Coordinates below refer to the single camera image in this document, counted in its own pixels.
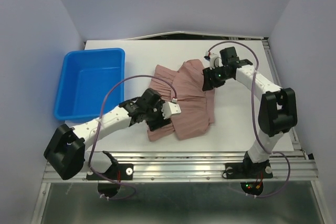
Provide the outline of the pink pleated skirt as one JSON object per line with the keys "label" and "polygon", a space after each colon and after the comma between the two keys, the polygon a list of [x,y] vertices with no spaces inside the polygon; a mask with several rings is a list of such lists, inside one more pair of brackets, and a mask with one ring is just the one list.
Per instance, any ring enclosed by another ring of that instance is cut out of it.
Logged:
{"label": "pink pleated skirt", "polygon": [[181,114],[173,116],[170,124],[153,132],[148,131],[150,141],[171,134],[175,134],[178,140],[199,137],[215,123],[215,91],[202,90],[203,69],[198,59],[184,62],[177,71],[161,65],[155,67],[154,76],[169,82],[176,89]]}

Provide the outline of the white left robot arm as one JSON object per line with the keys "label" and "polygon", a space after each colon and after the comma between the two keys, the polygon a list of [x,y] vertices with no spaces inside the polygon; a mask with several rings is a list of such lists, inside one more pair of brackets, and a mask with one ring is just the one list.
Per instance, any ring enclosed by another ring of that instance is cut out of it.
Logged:
{"label": "white left robot arm", "polygon": [[91,165],[93,155],[85,155],[94,149],[102,138],[145,122],[150,131],[160,129],[181,113],[176,99],[165,101],[155,90],[148,88],[137,98],[126,100],[111,111],[91,121],[69,127],[63,124],[56,128],[44,151],[44,158],[63,180],[77,175],[84,164]]}

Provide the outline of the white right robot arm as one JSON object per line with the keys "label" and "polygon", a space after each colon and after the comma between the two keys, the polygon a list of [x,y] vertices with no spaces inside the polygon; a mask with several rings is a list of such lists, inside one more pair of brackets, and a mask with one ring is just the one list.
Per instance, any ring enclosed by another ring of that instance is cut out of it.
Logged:
{"label": "white right robot arm", "polygon": [[269,158],[284,134],[297,125],[296,94],[292,88],[282,88],[258,72],[248,59],[240,59],[235,47],[228,47],[204,57],[209,67],[203,69],[203,91],[211,91],[233,79],[251,91],[251,106],[260,102],[259,111],[252,112],[255,141],[240,163],[226,163],[226,179],[272,178]]}

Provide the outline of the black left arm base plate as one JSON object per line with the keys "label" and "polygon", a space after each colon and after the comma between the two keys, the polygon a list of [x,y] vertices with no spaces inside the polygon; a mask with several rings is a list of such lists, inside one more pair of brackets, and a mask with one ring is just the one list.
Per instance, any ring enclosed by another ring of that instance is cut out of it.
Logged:
{"label": "black left arm base plate", "polygon": [[118,165],[111,165],[102,176],[90,172],[86,175],[86,180],[114,180],[117,182],[133,180],[134,165],[131,163],[119,163]]}

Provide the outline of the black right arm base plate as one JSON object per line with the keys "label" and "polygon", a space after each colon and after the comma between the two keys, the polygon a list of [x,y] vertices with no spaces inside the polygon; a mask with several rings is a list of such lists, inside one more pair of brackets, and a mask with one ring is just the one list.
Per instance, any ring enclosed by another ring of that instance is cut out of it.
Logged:
{"label": "black right arm base plate", "polygon": [[222,177],[229,180],[253,181],[262,178],[271,179],[274,176],[269,163],[225,163]]}

